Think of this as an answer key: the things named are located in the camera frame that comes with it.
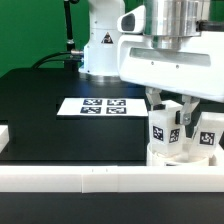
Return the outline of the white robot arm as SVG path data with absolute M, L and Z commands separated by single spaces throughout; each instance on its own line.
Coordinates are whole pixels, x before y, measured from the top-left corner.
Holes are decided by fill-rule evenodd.
M 224 103 L 224 22 L 209 20 L 211 0 L 88 0 L 90 39 L 80 71 L 142 85 L 153 109 L 160 92 L 179 93 L 187 125 L 202 99 Z

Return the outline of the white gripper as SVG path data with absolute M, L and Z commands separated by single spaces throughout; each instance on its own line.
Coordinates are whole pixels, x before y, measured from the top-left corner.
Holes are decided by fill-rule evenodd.
M 183 94 L 175 123 L 187 126 L 199 98 L 224 102 L 224 24 L 208 4 L 143 4 L 117 20 L 120 78 L 146 86 L 151 110 L 161 90 Z

